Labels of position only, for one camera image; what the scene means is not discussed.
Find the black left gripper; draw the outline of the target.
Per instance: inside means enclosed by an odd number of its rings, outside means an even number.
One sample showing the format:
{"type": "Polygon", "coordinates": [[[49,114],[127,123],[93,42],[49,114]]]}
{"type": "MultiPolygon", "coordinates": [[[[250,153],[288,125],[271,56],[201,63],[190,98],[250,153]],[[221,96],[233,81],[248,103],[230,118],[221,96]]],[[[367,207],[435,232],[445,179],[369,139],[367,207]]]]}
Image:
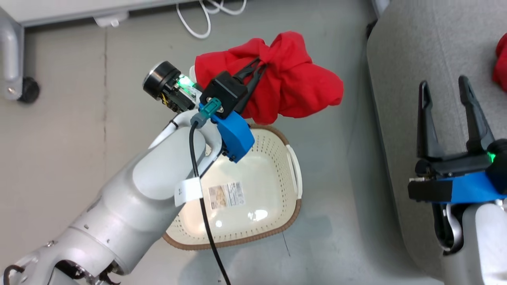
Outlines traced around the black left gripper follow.
{"type": "MultiPolygon", "coordinates": [[[[233,76],[247,88],[246,95],[242,96],[234,109],[239,115],[242,115],[246,109],[248,101],[264,75],[267,66],[260,66],[260,63],[261,60],[255,58],[233,76]]],[[[181,73],[168,61],[163,61],[150,70],[143,80],[143,90],[178,114],[196,108],[202,94],[202,88],[194,77],[181,73]]]]}

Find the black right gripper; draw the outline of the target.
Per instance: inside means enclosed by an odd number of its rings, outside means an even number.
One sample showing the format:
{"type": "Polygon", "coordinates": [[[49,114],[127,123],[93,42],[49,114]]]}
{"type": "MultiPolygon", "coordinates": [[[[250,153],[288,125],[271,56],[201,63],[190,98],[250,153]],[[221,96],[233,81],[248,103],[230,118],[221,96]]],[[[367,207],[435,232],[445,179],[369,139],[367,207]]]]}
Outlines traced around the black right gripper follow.
{"type": "Polygon", "coordinates": [[[467,116],[466,153],[442,156],[426,80],[419,85],[415,195],[506,195],[506,139],[495,141],[469,78],[459,77],[467,116]]]}

